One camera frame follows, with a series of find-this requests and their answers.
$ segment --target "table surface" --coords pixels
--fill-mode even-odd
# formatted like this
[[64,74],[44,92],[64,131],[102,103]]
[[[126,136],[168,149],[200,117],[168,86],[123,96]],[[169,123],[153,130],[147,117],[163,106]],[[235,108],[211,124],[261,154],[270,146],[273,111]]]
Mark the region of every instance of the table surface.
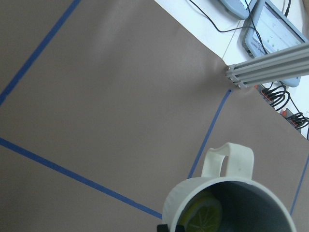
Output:
[[[189,0],[155,0],[160,4],[171,16],[181,23],[189,32],[191,32],[198,40],[200,40],[207,48],[221,57],[227,65],[244,62],[251,59],[245,49],[241,45],[239,35],[241,30],[235,30],[226,33],[218,32],[214,26],[206,19],[200,11],[194,7]],[[241,27],[243,20],[237,20],[218,0],[195,0],[200,8],[214,21],[220,30],[229,30]],[[278,9],[286,9],[286,4],[282,0],[272,0]],[[308,16],[306,15],[302,0],[292,1],[288,19],[296,26],[299,31],[306,32],[308,28]],[[307,95],[309,86],[309,76],[304,76],[298,87],[288,87],[293,101],[298,109],[309,117],[309,104]],[[297,110],[292,102],[286,105],[293,113]],[[301,130],[303,136],[307,136],[308,128]]]
[[157,3],[0,11],[0,231],[155,231],[203,141],[252,148],[253,179],[308,231],[308,142]]

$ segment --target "lemon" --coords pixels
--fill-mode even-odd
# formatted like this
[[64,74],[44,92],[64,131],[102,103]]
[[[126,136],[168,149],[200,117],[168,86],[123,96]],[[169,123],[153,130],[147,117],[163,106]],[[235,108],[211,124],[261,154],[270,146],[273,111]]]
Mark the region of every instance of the lemon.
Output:
[[216,232],[221,219],[221,203],[210,192],[201,192],[183,210],[178,224],[186,232]]

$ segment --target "mug rim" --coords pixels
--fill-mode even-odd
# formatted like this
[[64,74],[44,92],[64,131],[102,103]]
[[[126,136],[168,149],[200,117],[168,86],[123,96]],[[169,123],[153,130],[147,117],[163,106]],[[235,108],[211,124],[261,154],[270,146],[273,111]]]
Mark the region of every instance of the mug rim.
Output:
[[247,179],[247,178],[242,178],[242,177],[218,177],[218,178],[214,178],[214,179],[208,179],[206,177],[195,177],[195,178],[203,178],[206,179],[204,183],[200,184],[199,186],[197,186],[196,188],[192,189],[187,196],[185,197],[185,199],[182,201],[182,203],[178,206],[175,215],[173,216],[172,222],[170,224],[170,232],[174,232],[176,229],[176,225],[177,222],[179,220],[179,217],[183,211],[183,209],[185,208],[185,206],[189,203],[189,201],[195,196],[197,195],[199,192],[201,192],[202,190],[206,189],[209,186],[212,186],[214,184],[218,184],[218,183],[222,183],[222,182],[229,182],[229,181],[233,181],[233,182],[242,182],[248,185],[252,185],[255,186],[257,188],[259,188],[260,190],[262,190],[264,193],[266,193],[269,197],[272,198],[272,200],[274,200],[276,202],[276,204],[278,205],[278,207],[281,209],[281,211],[284,213],[285,218],[287,219],[291,230],[293,232],[296,231],[294,222],[289,214],[289,212],[287,211],[286,207],[284,206],[284,204],[280,201],[280,199],[268,188],[266,188],[265,186],[263,186],[262,184],[251,180],[251,179]]

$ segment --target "blue tape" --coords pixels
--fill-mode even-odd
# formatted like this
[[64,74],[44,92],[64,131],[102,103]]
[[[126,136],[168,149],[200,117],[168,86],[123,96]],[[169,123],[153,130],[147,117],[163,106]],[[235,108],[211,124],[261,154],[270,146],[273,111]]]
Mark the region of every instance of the blue tape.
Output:
[[226,100],[227,100],[228,97],[230,96],[231,92],[232,92],[231,89],[229,89],[229,90],[226,92],[225,96],[223,97],[223,99],[222,99],[222,101],[221,101],[221,103],[220,103],[220,105],[219,105],[219,107],[218,107],[218,110],[217,110],[216,114],[215,114],[214,117],[213,117],[213,120],[212,120],[212,122],[211,122],[211,125],[209,126],[209,129],[208,129],[208,131],[207,131],[207,134],[205,135],[204,141],[203,141],[203,143],[202,143],[202,145],[201,145],[201,147],[200,147],[200,149],[199,149],[199,151],[198,151],[198,153],[197,153],[197,157],[196,157],[195,160],[194,160],[194,163],[193,163],[192,168],[191,168],[191,170],[190,170],[190,173],[189,173],[189,175],[188,175],[188,179],[189,179],[189,178],[192,178],[193,173],[194,173],[195,169],[197,168],[198,161],[199,161],[199,159],[201,158],[201,155],[203,154],[203,151],[204,151],[204,149],[205,149],[205,146],[206,146],[206,144],[207,144],[207,142],[208,142],[208,140],[209,140],[209,138],[210,138],[210,136],[211,136],[211,132],[212,132],[212,130],[213,130],[213,128],[214,128],[214,125],[216,124],[216,121],[217,121],[217,119],[218,119],[218,117],[219,117],[219,114],[221,113],[221,110],[222,110],[222,108],[223,108],[223,106],[224,106]]
[[56,163],[53,163],[53,162],[51,162],[47,159],[44,159],[43,157],[40,157],[40,156],[30,152],[30,151],[27,151],[27,150],[17,146],[17,145],[14,145],[14,144],[10,143],[9,141],[6,141],[6,140],[0,138],[0,145],[3,146],[3,147],[6,147],[7,149],[10,149],[14,152],[17,152],[18,154],[25,156],[25,157],[33,160],[33,161],[36,161],[36,162],[38,162],[38,163],[40,163],[40,164],[42,164],[42,165],[44,165],[48,168],[54,169],[55,171],[57,171],[61,174],[64,174],[64,175],[66,175],[66,176],[68,176],[68,177],[70,177],[74,180],[77,180],[77,181],[79,181],[79,182],[81,182],[85,185],[88,185],[89,187],[92,187],[92,188],[94,188],[94,189],[96,189],[100,192],[103,192],[103,193],[105,193],[105,194],[107,194],[111,197],[114,197],[114,198],[116,198],[116,199],[118,199],[118,200],[120,200],[120,201],[122,201],[122,202],[124,202],[128,205],[131,205],[131,206],[147,213],[147,214],[150,214],[150,215],[152,215],[152,216],[154,216],[158,219],[162,219],[161,213],[159,213],[159,212],[157,212],[153,209],[150,209],[150,208],[148,208],[148,207],[146,207],[142,204],[136,203],[135,201],[129,199],[128,197],[125,197],[125,196],[123,196],[123,195],[121,195],[121,194],[119,194],[119,193],[117,193],[117,192],[115,192],[115,191],[113,191],[109,188],[106,188],[106,187],[104,187],[104,186],[102,186],[102,185],[100,185],[96,182],[93,182],[93,181],[91,181],[91,180],[89,180],[89,179],[87,179],[87,178],[85,178],[81,175],[78,175],[78,174],[76,174],[76,173],[74,173],[74,172],[72,172],[72,171],[70,171],[70,170],[68,170],[64,167],[61,167]]
[[297,202],[297,199],[298,199],[298,195],[299,195],[299,192],[300,192],[300,188],[303,184],[305,173],[306,173],[306,170],[307,170],[307,167],[308,167],[308,162],[309,162],[309,155],[307,156],[307,160],[306,160],[306,163],[305,163],[305,166],[304,166],[304,169],[303,169],[303,173],[301,174],[301,177],[300,177],[300,180],[299,180],[299,183],[298,183],[298,187],[297,187],[295,197],[294,197],[294,200],[293,200],[293,203],[292,203],[292,207],[291,207],[291,210],[290,210],[290,215],[292,215],[292,213],[294,211],[294,208],[295,208],[295,205],[296,205],[296,202]]
[[42,53],[42,51],[47,47],[49,42],[56,35],[56,33],[59,31],[59,29],[62,27],[62,25],[68,19],[68,17],[71,15],[71,13],[74,11],[74,9],[77,7],[77,5],[80,3],[80,1],[81,0],[74,0],[71,3],[71,5],[68,7],[68,9],[63,13],[63,15],[60,17],[60,19],[56,22],[56,24],[48,32],[48,34],[45,36],[45,38],[42,40],[42,42],[39,44],[39,46],[34,50],[34,52],[27,59],[27,61],[24,63],[24,65],[20,68],[20,70],[17,72],[17,74],[13,77],[13,79],[10,81],[10,83],[7,85],[7,87],[4,89],[4,91],[0,94],[0,106],[3,104],[6,97],[16,87],[18,82],[24,77],[25,73],[28,71],[28,69],[31,67],[31,65],[35,62],[35,60],[39,57],[39,55]]

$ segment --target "electronic device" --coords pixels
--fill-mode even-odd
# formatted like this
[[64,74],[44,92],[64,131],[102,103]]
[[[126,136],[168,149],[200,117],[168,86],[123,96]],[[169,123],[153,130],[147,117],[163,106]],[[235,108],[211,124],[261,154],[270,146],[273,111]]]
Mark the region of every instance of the electronic device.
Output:
[[[261,36],[262,43],[267,53],[307,42],[307,38],[281,13],[270,0],[259,0],[252,13],[256,30]],[[253,27],[249,17],[244,27]],[[241,32],[242,45],[252,57],[265,55],[257,33],[252,28],[243,28]],[[282,80],[288,86],[298,86],[300,77]]]
[[246,19],[249,17],[249,11],[247,4],[249,5],[250,10],[253,9],[257,0],[220,0],[221,3],[240,20]]

